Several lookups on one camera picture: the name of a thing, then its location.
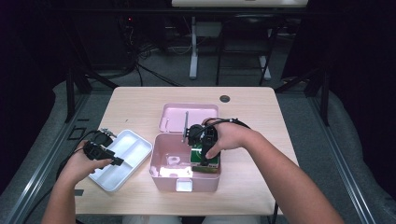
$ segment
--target person's left hand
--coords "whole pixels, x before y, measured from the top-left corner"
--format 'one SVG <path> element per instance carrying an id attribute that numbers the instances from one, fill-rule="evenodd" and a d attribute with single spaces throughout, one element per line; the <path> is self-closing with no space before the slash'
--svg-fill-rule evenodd
<path id="1" fill-rule="evenodd" d="M 78 144 L 75 154 L 70 157 L 58 179 L 75 186 L 80 180 L 93 174 L 95 169 L 105 167 L 112 162 L 111 159 L 99 161 L 88 159 L 82 149 L 86 143 L 87 141 L 84 140 Z"/>

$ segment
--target open lid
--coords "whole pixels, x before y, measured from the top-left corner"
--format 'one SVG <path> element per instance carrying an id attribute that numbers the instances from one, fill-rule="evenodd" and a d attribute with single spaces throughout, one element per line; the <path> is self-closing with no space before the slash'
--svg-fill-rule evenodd
<path id="1" fill-rule="evenodd" d="M 193 124 L 201 124 L 207 118 L 219 117 L 219 107 L 217 105 L 169 103 L 163 106 L 160 131 L 162 133 L 183 133 L 187 112 L 187 127 Z"/>

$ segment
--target forearm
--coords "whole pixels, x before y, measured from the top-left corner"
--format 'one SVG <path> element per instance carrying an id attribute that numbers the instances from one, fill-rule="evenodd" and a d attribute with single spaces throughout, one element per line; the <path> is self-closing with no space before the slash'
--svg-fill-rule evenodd
<path id="1" fill-rule="evenodd" d="M 316 184 L 261 134 L 249 130 L 245 148 L 291 223 L 342 223 Z"/>
<path id="2" fill-rule="evenodd" d="M 42 223 L 76 223 L 74 184 L 58 179 L 49 198 Z"/>

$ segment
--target white desk leg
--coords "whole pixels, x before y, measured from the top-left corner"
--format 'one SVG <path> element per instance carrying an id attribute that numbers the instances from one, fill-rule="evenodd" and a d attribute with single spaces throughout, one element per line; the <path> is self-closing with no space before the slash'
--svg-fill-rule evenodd
<path id="1" fill-rule="evenodd" d="M 260 56 L 259 59 L 260 59 L 260 65 L 262 67 L 264 67 L 265 66 L 265 62 L 266 62 L 265 57 L 264 56 Z M 265 71 L 265 74 L 264 74 L 264 80 L 266 80 L 266 81 L 271 80 L 270 69 L 268 67 L 267 67 L 267 70 Z"/>
<path id="2" fill-rule="evenodd" d="M 195 17 L 191 18 L 191 46 L 192 46 L 192 54 L 191 54 L 191 64 L 190 64 L 190 79 L 196 79 L 197 69 L 198 69 L 198 52 L 197 52 L 197 35 L 196 35 Z"/>

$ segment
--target person's left arm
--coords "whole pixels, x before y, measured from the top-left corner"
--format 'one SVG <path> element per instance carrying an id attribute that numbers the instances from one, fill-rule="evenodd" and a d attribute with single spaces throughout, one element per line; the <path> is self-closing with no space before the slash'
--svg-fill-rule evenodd
<path id="1" fill-rule="evenodd" d="M 82 141 L 77 152 L 69 159 L 61 171 L 44 213 L 41 223 L 76 223 L 75 186 L 96 168 L 105 167 L 111 160 L 91 161 L 84 154 L 82 147 L 86 141 Z"/>

